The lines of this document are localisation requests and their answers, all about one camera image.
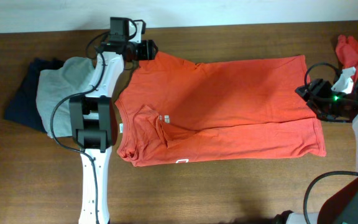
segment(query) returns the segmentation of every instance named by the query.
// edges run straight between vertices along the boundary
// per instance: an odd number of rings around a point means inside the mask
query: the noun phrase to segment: folded navy clothing
[[[63,67],[64,62],[53,59],[51,62],[39,58],[29,65],[27,75],[17,90],[14,98],[5,109],[4,119],[34,128],[46,133],[41,117],[37,110],[38,81],[42,70],[56,70]]]

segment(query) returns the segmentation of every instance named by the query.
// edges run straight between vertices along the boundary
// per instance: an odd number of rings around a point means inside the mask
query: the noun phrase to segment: red cloth
[[[346,38],[340,35],[335,52],[343,68],[356,68],[356,74],[352,77],[355,82],[358,79],[358,41],[352,36]]]
[[[159,52],[116,101],[117,153],[134,166],[325,156],[321,123],[295,93],[305,72],[303,55],[194,64]]]

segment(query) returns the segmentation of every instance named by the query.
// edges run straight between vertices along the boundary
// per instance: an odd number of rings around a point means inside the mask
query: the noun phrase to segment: label
[[[176,163],[189,162],[189,159],[178,159]]]
[[[169,124],[171,121],[170,121],[170,119],[169,119],[169,115],[165,115],[164,116],[164,121],[167,123],[167,124]]]

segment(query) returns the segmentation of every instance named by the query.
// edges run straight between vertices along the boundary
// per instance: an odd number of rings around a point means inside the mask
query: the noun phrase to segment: white wall
[[[0,32],[107,29],[109,17],[148,27],[358,20],[358,0],[0,0]]]

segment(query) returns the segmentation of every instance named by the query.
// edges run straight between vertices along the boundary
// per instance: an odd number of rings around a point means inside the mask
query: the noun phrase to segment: wooden table
[[[0,34],[0,224],[78,223],[82,197],[80,156],[45,134],[2,119],[34,57],[85,56],[100,30]],[[358,40],[358,22],[266,24],[148,29],[161,51],[193,62],[306,55],[339,65],[339,34]],[[312,78],[333,79],[316,69]],[[328,155],[299,159],[196,162],[135,168],[113,154],[108,202],[112,223],[218,223],[301,212],[312,179],[331,170],[354,170],[356,144],[349,124],[323,124]],[[309,208],[351,179],[333,177],[312,191]]]

